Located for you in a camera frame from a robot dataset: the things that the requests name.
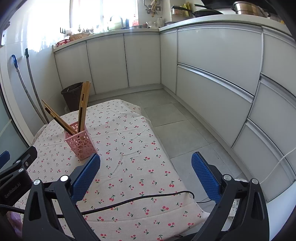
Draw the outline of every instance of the cherry pattern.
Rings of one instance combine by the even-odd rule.
[[[78,113],[72,112],[62,118],[69,124],[74,123]],[[150,121],[141,116],[139,107],[121,100],[88,107],[86,126],[100,156],[101,169],[83,200],[77,202],[80,210],[122,202],[137,193],[144,196],[185,190],[149,125]],[[28,169],[32,180],[42,178],[44,183],[58,180],[83,163],[64,142],[64,130],[55,121],[39,130],[33,145],[38,157]],[[25,208],[27,197],[25,194],[16,207]],[[61,213],[58,202],[55,200],[53,204],[56,212]],[[98,213],[93,213],[83,218],[102,240],[163,241],[205,221],[208,215],[205,214],[190,194],[178,194],[129,202],[104,210],[99,217]],[[71,235],[65,220],[60,219],[60,222],[63,231]],[[165,227],[172,229],[161,233]]]

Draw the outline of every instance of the window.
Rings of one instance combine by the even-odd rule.
[[[138,20],[137,0],[70,0],[70,26],[76,31],[79,28],[91,29],[94,32],[107,30],[110,18],[125,23],[129,19],[132,26]]]

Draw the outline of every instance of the pink utensil holder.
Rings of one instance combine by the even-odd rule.
[[[71,124],[70,126],[75,130],[78,130],[78,121]],[[80,161],[89,157],[92,153],[97,153],[85,125],[84,131],[81,131],[73,136],[71,136],[66,131],[64,131],[64,133],[65,141],[68,143]]]

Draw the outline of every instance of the wooden chopstick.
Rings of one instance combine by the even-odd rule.
[[[86,81],[85,88],[84,88],[84,96],[83,96],[83,101],[82,101],[82,117],[81,117],[80,131],[84,131],[87,102],[89,100],[89,89],[90,89],[90,82]]]
[[[82,103],[84,98],[85,83],[82,83],[82,89],[80,94],[79,109],[78,109],[78,132],[81,131],[81,118],[82,118]]]
[[[66,126],[64,126],[60,121],[59,119],[57,119],[55,117],[55,115],[47,108],[45,107],[45,110],[51,115],[51,117],[62,127],[65,129],[66,132],[68,132],[71,136],[73,135],[73,132],[71,132],[71,130],[69,130]]]
[[[69,124],[66,123],[56,112],[54,112],[54,110],[44,100],[42,100],[42,102],[50,110],[51,114],[54,115],[54,117],[59,120],[59,122],[62,124],[62,127],[65,130],[70,131],[71,135],[77,134],[77,131],[73,129],[71,126],[69,126]]]

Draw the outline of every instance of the trash can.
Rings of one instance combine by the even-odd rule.
[[[61,91],[71,112],[79,109],[81,90],[82,82],[70,85]]]

